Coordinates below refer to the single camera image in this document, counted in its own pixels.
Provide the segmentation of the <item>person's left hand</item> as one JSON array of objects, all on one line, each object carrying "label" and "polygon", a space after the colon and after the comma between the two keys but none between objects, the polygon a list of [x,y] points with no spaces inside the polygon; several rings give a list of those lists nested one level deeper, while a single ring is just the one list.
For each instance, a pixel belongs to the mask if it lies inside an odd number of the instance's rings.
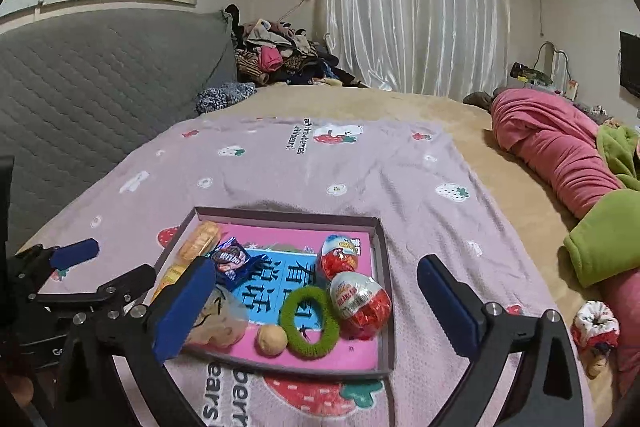
[{"label": "person's left hand", "polygon": [[28,407],[34,397],[34,385],[32,381],[25,376],[1,374],[2,381],[8,387],[9,392],[13,395],[16,403],[24,409]]}]

